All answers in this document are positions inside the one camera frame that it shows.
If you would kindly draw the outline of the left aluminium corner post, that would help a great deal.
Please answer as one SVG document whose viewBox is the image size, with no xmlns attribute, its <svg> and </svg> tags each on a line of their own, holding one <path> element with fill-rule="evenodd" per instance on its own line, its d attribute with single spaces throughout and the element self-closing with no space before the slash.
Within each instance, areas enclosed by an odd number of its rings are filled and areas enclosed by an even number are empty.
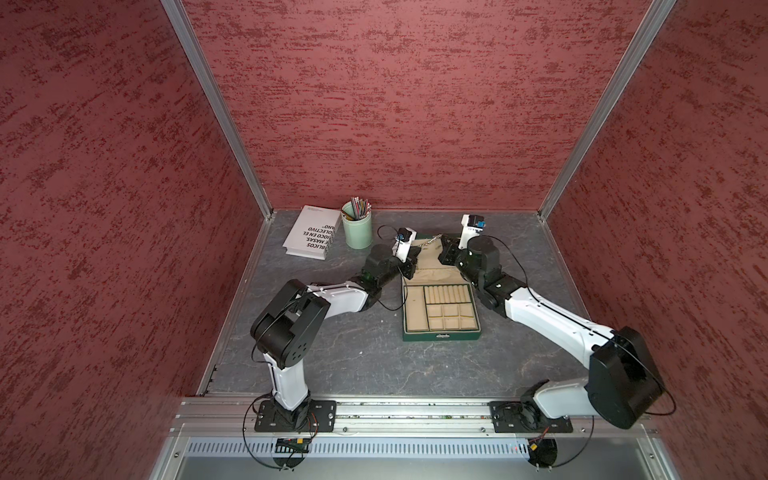
<svg viewBox="0 0 768 480">
<path fill-rule="evenodd" d="M 246 146 L 216 82 L 213 71 L 205 58 L 205 54 L 194 32 L 183 2 L 178 0 L 162 0 L 161 4 L 193 69 L 198 83 L 208 100 L 243 177 L 259 206 L 262 216 L 267 221 L 270 221 L 273 217 L 273 207 L 268 200 L 266 191 L 260 182 L 258 175 L 256 174 Z"/>
</svg>

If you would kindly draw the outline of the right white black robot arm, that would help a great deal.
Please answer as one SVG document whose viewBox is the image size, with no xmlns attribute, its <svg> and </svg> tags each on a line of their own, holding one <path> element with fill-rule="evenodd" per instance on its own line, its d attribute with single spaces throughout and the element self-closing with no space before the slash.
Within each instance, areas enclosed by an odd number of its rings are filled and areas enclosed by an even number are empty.
<svg viewBox="0 0 768 480">
<path fill-rule="evenodd" d="M 527 282 L 505 273 L 500 252 L 484 235 L 462 243 L 441 238 L 441 264 L 456 268 L 487 309 L 524 325 L 578 360 L 581 378 L 540 381 L 521 397 L 521 413 L 538 425 L 545 419 L 600 417 L 628 429 L 666 392 L 666 386 L 642 335 L 582 318 L 534 292 Z"/>
</svg>

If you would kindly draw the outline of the green jewelry box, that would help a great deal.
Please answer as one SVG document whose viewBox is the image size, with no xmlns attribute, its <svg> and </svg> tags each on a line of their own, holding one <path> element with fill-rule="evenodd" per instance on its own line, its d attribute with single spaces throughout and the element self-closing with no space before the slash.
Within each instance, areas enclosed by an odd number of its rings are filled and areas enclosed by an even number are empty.
<svg viewBox="0 0 768 480">
<path fill-rule="evenodd" d="M 438 260 L 442 245 L 437 238 L 418 238 L 421 249 L 415 272 L 401 281 L 405 306 L 402 308 L 402 338 L 416 341 L 472 341 L 480 338 L 472 285 L 459 270 Z"/>
</svg>

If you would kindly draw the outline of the coloured pencils bundle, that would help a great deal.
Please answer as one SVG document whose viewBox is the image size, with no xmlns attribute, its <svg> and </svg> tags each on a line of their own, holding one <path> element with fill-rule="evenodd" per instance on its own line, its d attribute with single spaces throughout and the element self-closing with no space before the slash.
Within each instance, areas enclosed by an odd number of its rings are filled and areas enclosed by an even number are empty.
<svg viewBox="0 0 768 480">
<path fill-rule="evenodd" d="M 352 197 L 350 200 L 351 214 L 354 220 L 362 220 L 371 210 L 371 204 L 367 199 L 361 197 Z"/>
</svg>

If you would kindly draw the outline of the right aluminium corner post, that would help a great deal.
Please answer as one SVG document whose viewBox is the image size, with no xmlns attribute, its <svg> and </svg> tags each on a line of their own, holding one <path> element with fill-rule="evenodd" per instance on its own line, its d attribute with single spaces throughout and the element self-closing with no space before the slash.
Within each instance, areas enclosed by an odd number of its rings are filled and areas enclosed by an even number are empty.
<svg viewBox="0 0 768 480">
<path fill-rule="evenodd" d="M 653 0 L 650 3 L 582 133 L 538 211 L 539 218 L 543 223 L 546 223 L 554 212 L 568 184 L 585 159 L 675 5 L 675 0 Z"/>
</svg>

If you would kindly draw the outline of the mint green pencil cup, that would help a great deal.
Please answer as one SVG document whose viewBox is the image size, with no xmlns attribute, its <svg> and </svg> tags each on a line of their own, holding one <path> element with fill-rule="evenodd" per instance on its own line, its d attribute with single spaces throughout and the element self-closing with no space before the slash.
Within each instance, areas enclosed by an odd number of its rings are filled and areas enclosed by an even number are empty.
<svg viewBox="0 0 768 480">
<path fill-rule="evenodd" d="M 356 210 L 356 202 L 348 201 L 341 208 L 342 224 L 346 244 L 355 250 L 368 248 L 373 242 L 372 212 L 369 207 L 360 213 Z"/>
</svg>

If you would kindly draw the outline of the aluminium corner post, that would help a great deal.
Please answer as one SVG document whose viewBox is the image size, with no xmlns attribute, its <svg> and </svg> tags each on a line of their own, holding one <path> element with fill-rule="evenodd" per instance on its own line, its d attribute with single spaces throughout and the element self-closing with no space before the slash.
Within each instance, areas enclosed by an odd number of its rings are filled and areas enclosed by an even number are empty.
<svg viewBox="0 0 768 480">
<path fill-rule="evenodd" d="M 675 5 L 675 0 L 653 0 L 650 3 L 582 133 L 538 211 L 539 218 L 543 223 L 546 223 L 554 212 L 568 184 L 585 159 Z"/>
<path fill-rule="evenodd" d="M 205 54 L 194 32 L 183 2 L 178 0 L 162 0 L 161 4 L 193 69 L 198 83 L 208 100 L 243 177 L 259 206 L 262 216 L 267 221 L 270 221 L 273 217 L 273 207 L 268 200 L 266 191 L 260 182 L 258 175 L 256 174 L 246 146 L 216 82 L 213 71 L 205 58 Z"/>
</svg>

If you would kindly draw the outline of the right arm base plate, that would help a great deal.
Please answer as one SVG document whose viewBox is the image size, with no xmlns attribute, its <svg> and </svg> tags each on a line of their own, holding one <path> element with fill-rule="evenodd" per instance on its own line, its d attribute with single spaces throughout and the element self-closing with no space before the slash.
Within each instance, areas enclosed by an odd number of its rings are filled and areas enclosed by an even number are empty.
<svg viewBox="0 0 768 480">
<path fill-rule="evenodd" d="M 530 402 L 492 401 L 488 406 L 496 433 L 556 434 L 573 432 L 573 426 L 569 419 L 565 417 L 548 418 L 535 404 Z"/>
</svg>

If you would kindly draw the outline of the white book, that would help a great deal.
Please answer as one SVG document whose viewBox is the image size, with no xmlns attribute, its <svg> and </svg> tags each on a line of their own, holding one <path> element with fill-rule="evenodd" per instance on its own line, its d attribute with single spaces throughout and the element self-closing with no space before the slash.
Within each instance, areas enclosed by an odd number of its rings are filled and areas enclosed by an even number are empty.
<svg viewBox="0 0 768 480">
<path fill-rule="evenodd" d="M 291 256 L 325 260 L 340 224 L 339 210 L 305 205 L 283 247 Z"/>
</svg>

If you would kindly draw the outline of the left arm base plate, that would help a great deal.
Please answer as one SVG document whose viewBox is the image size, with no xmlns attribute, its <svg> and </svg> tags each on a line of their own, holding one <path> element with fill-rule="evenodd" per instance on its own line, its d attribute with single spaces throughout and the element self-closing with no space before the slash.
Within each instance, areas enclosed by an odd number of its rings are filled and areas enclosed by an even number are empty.
<svg viewBox="0 0 768 480">
<path fill-rule="evenodd" d="M 337 402 L 307 399 L 295 410 L 288 410 L 276 400 L 263 401 L 255 411 L 255 432 L 324 433 L 332 432 L 336 421 Z"/>
</svg>

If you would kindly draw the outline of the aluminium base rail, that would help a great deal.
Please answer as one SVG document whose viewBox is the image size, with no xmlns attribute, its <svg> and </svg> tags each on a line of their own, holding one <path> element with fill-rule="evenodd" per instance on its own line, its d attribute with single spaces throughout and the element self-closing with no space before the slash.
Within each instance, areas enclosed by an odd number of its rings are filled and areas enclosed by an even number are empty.
<svg viewBox="0 0 768 480">
<path fill-rule="evenodd" d="M 172 419 L 172 436 L 255 436 L 253 396 L 189 397 Z M 497 432 L 491 400 L 476 398 L 339 395 L 334 429 L 321 438 L 533 438 L 533 433 Z"/>
</svg>

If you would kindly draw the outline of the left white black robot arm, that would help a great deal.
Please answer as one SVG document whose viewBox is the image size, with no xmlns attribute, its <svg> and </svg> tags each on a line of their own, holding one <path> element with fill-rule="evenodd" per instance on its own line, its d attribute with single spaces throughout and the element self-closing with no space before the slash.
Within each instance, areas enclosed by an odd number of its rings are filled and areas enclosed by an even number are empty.
<svg viewBox="0 0 768 480">
<path fill-rule="evenodd" d="M 307 403 L 310 393 L 303 359 L 323 322 L 370 309 L 395 277 L 413 277 L 420 252 L 419 246 L 409 243 L 393 248 L 379 244 L 371 249 L 360 272 L 345 282 L 308 285 L 291 279 L 283 285 L 250 329 L 255 349 L 269 365 L 277 405 L 293 413 Z"/>
</svg>

